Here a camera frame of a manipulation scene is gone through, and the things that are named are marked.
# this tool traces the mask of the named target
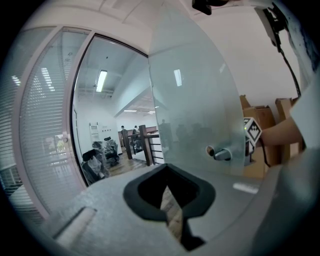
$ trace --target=glass door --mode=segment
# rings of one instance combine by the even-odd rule
[[[149,68],[165,162],[194,174],[242,175],[243,114],[230,70],[202,29],[168,3],[153,32]],[[208,146],[227,149],[231,160],[215,160]]]

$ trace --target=black chair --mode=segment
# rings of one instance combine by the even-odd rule
[[[111,137],[104,138],[104,141],[106,142],[105,158],[111,166],[116,165],[120,159],[118,156],[118,145]]]

